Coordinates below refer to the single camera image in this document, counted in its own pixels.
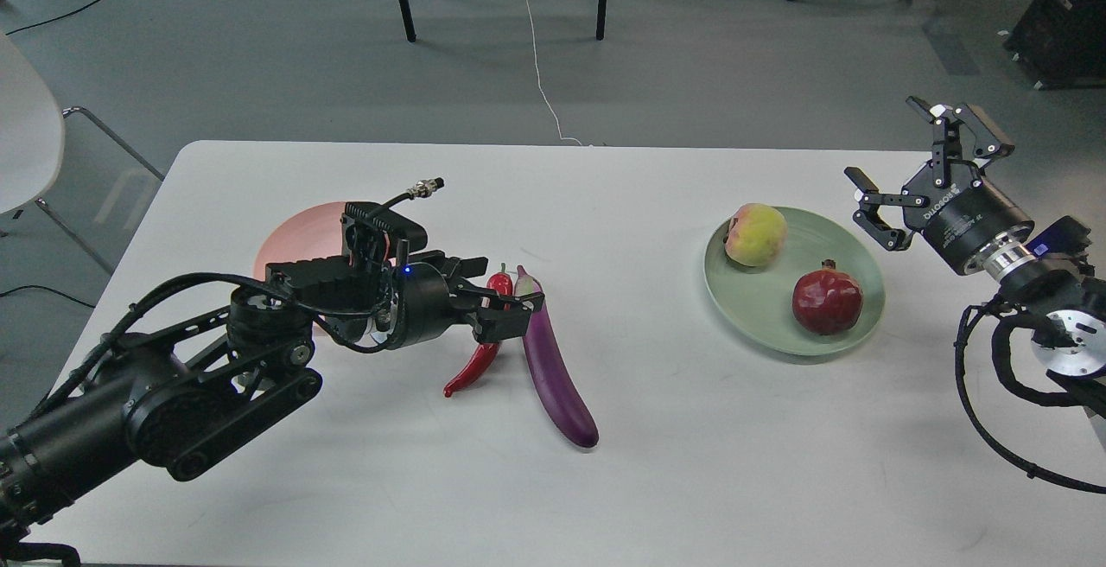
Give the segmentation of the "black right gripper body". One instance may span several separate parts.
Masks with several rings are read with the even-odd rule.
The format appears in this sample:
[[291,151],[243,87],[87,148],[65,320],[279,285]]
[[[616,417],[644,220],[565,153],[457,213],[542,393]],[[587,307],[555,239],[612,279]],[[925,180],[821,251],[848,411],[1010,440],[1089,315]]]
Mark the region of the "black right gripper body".
[[921,207],[906,207],[904,222],[920,233],[959,276],[975,274],[975,254],[1000,233],[1026,240],[1034,221],[982,174],[975,162],[948,161],[940,186],[925,165],[904,186],[909,200],[924,198]]

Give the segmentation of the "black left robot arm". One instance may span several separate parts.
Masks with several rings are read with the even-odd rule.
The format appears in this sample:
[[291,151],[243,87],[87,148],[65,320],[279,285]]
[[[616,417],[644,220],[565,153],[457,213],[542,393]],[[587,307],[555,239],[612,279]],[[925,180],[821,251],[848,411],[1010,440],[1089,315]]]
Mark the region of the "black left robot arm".
[[71,546],[29,543],[30,527],[136,462],[192,481],[315,398],[316,329],[359,354],[432,340],[455,324],[480,343],[523,337],[543,307],[540,288],[474,286],[486,258],[428,251],[422,225],[395,212],[442,183],[344,204],[340,255],[267,264],[262,280],[180,275],[131,304],[3,435],[3,561],[79,566]]

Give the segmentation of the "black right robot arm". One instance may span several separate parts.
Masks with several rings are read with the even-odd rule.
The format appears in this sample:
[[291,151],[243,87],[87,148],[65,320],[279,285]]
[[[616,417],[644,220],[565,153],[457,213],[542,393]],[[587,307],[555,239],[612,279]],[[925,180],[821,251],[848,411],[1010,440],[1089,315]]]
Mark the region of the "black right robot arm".
[[987,177],[987,167],[1014,150],[1006,133],[972,104],[907,99],[928,123],[928,161],[897,193],[881,193],[868,175],[846,168],[858,204],[854,222],[885,251],[925,243],[959,276],[983,271],[998,291],[971,304],[957,324],[957,395],[975,433],[1030,479],[1102,494],[1103,486],[1018,456],[992,437],[970,402],[966,350],[975,324],[997,319],[990,357],[1000,385],[1040,408],[1083,408],[1103,416],[1103,280],[1087,259],[1091,229],[1071,216],[1035,232],[1034,221]]

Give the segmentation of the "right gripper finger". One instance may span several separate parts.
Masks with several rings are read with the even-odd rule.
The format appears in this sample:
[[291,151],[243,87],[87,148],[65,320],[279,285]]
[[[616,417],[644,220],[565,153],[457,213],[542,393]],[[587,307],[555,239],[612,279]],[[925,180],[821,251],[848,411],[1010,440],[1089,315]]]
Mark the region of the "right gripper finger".
[[881,206],[920,208],[925,204],[924,195],[884,195],[860,168],[849,166],[844,169],[844,174],[856,188],[857,212],[853,216],[854,222],[865,229],[865,232],[885,251],[899,252],[908,249],[912,243],[912,231],[888,225],[881,219],[880,208]]
[[1015,149],[1012,139],[975,104],[932,104],[918,97],[906,99],[931,126],[929,168],[937,160],[964,160],[985,169]]

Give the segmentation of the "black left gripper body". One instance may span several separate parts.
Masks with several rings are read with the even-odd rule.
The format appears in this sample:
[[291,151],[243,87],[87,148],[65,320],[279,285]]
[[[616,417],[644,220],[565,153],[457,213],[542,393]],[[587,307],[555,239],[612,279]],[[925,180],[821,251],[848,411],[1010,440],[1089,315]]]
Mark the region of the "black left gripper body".
[[390,350],[434,340],[460,322],[451,295],[460,267],[458,258],[447,258],[444,253],[430,253],[429,258],[410,261],[401,267]]

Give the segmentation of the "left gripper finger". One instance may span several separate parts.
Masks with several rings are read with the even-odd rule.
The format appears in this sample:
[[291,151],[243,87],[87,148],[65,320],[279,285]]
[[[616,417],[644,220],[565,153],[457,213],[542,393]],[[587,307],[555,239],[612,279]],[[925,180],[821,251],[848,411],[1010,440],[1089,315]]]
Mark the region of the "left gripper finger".
[[542,291],[522,296],[508,296],[494,290],[478,292],[474,309],[467,312],[467,324],[473,330],[474,342],[498,343],[523,337],[531,315],[544,306]]
[[[471,279],[486,276],[486,258],[448,258],[446,260],[445,279],[450,290],[470,287],[472,284]],[[497,294],[502,296],[513,295],[514,282],[507,274],[505,264],[502,264],[500,271],[494,272],[494,274],[491,274],[486,280],[486,286],[483,287],[495,291]]]

